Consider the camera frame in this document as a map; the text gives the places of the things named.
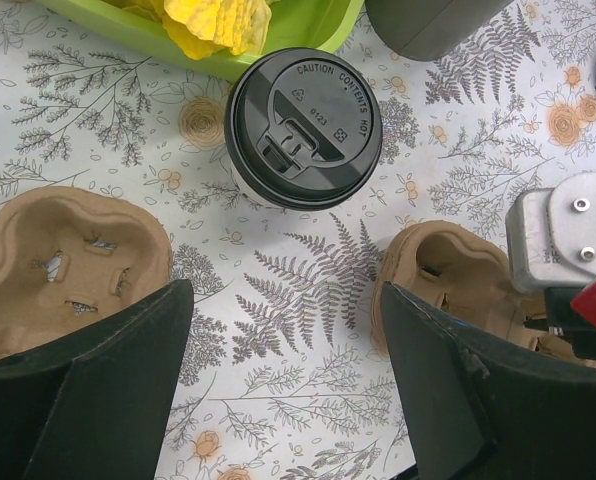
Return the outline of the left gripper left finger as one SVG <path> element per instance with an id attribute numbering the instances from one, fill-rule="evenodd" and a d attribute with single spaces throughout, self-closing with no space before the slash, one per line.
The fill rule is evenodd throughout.
<path id="1" fill-rule="evenodd" d="M 193 307 L 176 280 L 1 359 L 0 479 L 153 478 Z"/>

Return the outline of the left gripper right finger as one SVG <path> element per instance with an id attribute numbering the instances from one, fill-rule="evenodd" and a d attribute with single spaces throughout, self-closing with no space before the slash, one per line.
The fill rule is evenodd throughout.
<path id="1" fill-rule="evenodd" d="M 421 479 L 596 479 L 596 369 L 516 346 L 392 283 L 381 313 Z"/>

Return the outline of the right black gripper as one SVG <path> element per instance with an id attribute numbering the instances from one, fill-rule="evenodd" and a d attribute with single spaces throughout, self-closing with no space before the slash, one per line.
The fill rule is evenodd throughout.
<path id="1" fill-rule="evenodd" d="M 596 327 L 570 305 L 580 291 L 580 288 L 547 288 L 542 295 L 544 312 L 528 316 L 525 326 L 545 332 L 556 331 L 557 336 L 573 347 L 576 357 L 596 358 Z"/>

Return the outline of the brown pulp cup carrier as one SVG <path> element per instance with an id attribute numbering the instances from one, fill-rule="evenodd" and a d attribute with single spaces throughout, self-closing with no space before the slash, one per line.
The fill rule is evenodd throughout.
<path id="1" fill-rule="evenodd" d="M 126 200 L 41 187 L 0 210 L 0 360 L 136 303 L 170 279 L 162 224 Z"/>
<path id="2" fill-rule="evenodd" d="M 403 287 L 430 305 L 515 345 L 596 368 L 574 354 L 573 340 L 527 320 L 547 318 L 542 293 L 518 292 L 506 254 L 493 243 L 446 221 L 412 224 L 389 244 L 372 300 L 371 341 L 384 357 L 387 340 L 380 311 L 382 285 Z"/>

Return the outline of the black coffee lid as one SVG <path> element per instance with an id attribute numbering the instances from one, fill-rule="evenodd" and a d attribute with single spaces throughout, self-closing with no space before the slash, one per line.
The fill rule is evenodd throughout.
<path id="1" fill-rule="evenodd" d="M 377 100 L 348 62 L 288 48 L 254 62 L 229 95 L 224 139 L 231 165 L 270 202 L 321 211 L 372 176 L 383 133 Z"/>

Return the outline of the white paper coffee cup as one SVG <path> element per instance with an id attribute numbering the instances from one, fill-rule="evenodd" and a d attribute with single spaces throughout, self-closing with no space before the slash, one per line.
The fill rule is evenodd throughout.
<path id="1" fill-rule="evenodd" d="M 244 178 L 238 173 L 238 170 L 234 165 L 231 165 L 231 177 L 240 193 L 248 201 L 265 208 L 282 209 L 281 205 L 268 201 L 262 195 L 258 194 L 254 189 L 252 189 L 244 180 Z"/>

